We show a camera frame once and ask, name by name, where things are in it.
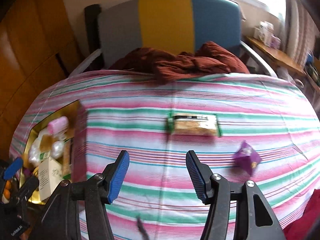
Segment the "striped bed sheet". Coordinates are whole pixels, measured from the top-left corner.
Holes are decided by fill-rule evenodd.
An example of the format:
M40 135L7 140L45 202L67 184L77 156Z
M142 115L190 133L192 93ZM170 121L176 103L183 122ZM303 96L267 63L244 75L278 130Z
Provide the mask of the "striped bed sheet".
M86 110L85 151L78 179L113 162L121 150L130 166L119 197L107 207L115 239L140 239L140 217L151 239L199 239L208 206L197 198L185 155L195 151L212 172L243 183L233 154L246 141L261 156L251 179L282 228L299 219L319 188L319 119L294 85L266 75L209 75L157 85L151 75L101 70L62 80L31 104L9 154L21 155L31 128L75 101ZM215 114L220 137L170 134L169 113Z

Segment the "pink floral curtain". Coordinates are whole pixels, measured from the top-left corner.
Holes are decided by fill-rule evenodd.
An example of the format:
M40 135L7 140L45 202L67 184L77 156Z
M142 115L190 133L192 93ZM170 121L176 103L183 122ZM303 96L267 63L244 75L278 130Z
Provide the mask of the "pink floral curtain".
M318 28L302 2L286 0L284 49L300 67L305 66L318 35Z

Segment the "grey yellow blue headboard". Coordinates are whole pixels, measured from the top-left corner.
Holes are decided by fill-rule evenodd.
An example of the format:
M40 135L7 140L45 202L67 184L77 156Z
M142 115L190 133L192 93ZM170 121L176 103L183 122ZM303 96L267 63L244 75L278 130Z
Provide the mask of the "grey yellow blue headboard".
M240 7L231 0L131 0L98 17L105 65L140 47L194 53L213 41L240 54Z

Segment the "white plastic bag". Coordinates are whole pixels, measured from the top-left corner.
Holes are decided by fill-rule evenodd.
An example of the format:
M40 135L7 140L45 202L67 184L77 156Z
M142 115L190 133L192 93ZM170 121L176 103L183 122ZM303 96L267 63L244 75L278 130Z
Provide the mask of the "white plastic bag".
M64 149L64 141L52 139L51 137L37 138L28 151L28 161L31 165L37 167L49 157L55 160L60 159L63 156Z

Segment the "white box on shelf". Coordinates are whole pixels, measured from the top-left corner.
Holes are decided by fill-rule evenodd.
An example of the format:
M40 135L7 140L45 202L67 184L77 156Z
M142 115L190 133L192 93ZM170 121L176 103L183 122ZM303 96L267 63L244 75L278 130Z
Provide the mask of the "white box on shelf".
M273 34L274 26L272 23L260 21L260 25L254 28L253 38L263 43L263 45L280 49L281 40Z

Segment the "cracker packet green wrapper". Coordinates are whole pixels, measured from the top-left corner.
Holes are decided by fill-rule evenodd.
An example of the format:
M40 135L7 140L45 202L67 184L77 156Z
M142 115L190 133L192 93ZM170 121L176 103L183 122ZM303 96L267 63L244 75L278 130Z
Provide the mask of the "cracker packet green wrapper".
M221 136L215 114L169 113L167 129L176 135Z

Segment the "white cardboard box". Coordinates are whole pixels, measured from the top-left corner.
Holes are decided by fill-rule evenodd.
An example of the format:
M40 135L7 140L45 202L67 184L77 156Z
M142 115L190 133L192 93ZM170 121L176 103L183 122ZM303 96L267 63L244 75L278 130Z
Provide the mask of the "white cardboard box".
M62 165L52 157L48 157L39 165L38 179L40 201L45 202L63 180Z

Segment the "purple pyramid packet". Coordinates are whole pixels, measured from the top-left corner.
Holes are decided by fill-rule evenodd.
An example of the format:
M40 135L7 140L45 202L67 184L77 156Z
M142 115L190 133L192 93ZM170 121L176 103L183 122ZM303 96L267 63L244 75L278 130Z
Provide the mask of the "purple pyramid packet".
M262 162L259 153L246 141L241 143L240 148L233 154L236 166L243 169L250 176L253 175L257 166Z

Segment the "pink white rolled sock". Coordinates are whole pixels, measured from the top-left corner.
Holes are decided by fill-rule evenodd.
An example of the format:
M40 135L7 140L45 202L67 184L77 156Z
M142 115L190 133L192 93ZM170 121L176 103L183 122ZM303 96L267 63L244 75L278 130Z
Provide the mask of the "pink white rolled sock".
M69 126L69 121L66 116L61 116L50 121L47 125L47 130L51 135L57 135L60 133L65 133Z

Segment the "dark red blanket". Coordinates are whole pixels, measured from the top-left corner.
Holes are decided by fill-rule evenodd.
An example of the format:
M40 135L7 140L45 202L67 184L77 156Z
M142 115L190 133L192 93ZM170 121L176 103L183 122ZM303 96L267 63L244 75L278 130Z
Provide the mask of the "dark red blanket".
M204 43L194 54L183 51L175 55L154 48L137 48L110 68L153 74L161 84L211 74L249 74L237 56L212 41Z

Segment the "wooden bedside shelf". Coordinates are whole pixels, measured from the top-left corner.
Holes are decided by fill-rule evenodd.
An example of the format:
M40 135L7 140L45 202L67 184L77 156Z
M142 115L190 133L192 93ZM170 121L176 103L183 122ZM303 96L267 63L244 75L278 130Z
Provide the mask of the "wooden bedside shelf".
M245 43L252 47L271 68L276 71L278 68L283 67L288 70L289 74L294 77L306 77L303 67L297 64L291 57L279 49L269 48L262 42L252 37L245 37Z

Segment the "gold tray box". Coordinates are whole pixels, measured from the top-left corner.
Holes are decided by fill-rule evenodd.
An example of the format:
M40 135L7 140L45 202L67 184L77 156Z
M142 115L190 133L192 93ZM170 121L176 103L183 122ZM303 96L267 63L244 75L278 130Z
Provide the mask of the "gold tray box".
M23 186L28 178L36 176L40 179L40 186L28 202L44 205L60 181L72 179L73 139L77 117L82 110L81 101L73 101L30 130L22 154L19 185Z

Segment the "orange wooden wardrobe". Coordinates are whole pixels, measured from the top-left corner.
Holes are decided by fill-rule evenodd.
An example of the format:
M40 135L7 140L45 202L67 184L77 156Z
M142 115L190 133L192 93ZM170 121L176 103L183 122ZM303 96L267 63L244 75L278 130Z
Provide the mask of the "orange wooden wardrobe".
M14 0L1 7L1 158L35 98L66 78L81 55L63 0Z

